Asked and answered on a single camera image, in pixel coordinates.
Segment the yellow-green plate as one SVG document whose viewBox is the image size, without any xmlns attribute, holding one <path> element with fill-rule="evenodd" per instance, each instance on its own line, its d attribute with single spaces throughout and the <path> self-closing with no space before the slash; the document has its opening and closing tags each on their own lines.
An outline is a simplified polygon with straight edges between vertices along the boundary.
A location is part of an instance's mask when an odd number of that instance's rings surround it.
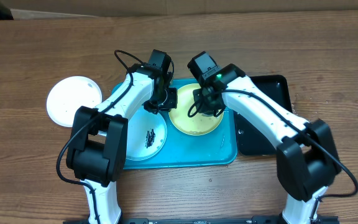
<svg viewBox="0 0 358 224">
<path fill-rule="evenodd" d="M 205 116 L 197 113 L 194 117 L 188 116 L 188 111 L 195 102 L 193 98 L 193 90 L 199 89 L 198 83 L 191 83 L 180 87 L 177 90 L 178 101 L 177 107 L 172 109 L 168 115 L 179 131 L 192 136 L 200 136 L 208 134 L 216 129 L 223 120 L 223 114 L 218 117 Z"/>
</svg>

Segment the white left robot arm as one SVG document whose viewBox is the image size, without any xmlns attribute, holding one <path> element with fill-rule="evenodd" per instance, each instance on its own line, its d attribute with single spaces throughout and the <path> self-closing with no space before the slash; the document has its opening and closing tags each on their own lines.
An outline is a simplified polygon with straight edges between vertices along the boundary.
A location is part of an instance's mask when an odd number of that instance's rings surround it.
<svg viewBox="0 0 358 224">
<path fill-rule="evenodd" d="M 156 113 L 170 104 L 171 63 L 136 63 L 111 96 L 94 108 L 81 106 L 75 113 L 71 136 L 59 159 L 74 172 L 75 179 L 61 179 L 85 188 L 88 223 L 121 223 L 117 180 L 126 161 L 129 121 L 144 105 Z"/>
</svg>

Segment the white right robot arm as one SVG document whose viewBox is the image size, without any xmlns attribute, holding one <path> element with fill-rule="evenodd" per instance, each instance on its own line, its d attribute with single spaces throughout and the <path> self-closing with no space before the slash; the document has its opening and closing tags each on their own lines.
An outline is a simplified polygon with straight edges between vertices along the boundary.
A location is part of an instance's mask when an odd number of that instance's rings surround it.
<svg viewBox="0 0 358 224">
<path fill-rule="evenodd" d="M 191 106 L 197 113 L 217 116 L 229 108 L 257 128 L 276 149 L 277 177 L 287 192 L 276 223 L 324 223 L 317 210 L 328 187 L 343 167 L 333 135 L 322 120 L 313 123 L 289 112 L 260 91 L 234 64 L 190 62 L 200 84 Z"/>
</svg>

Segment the white plate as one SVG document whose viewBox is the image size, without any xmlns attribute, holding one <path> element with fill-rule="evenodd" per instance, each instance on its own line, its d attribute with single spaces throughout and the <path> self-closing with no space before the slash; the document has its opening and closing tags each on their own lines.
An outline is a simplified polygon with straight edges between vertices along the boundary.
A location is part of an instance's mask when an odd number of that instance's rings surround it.
<svg viewBox="0 0 358 224">
<path fill-rule="evenodd" d="M 73 76 L 59 81 L 49 92 L 46 109 L 50 119 L 63 127 L 72 127 L 77 109 L 94 108 L 102 102 L 100 87 L 92 79 Z"/>
</svg>

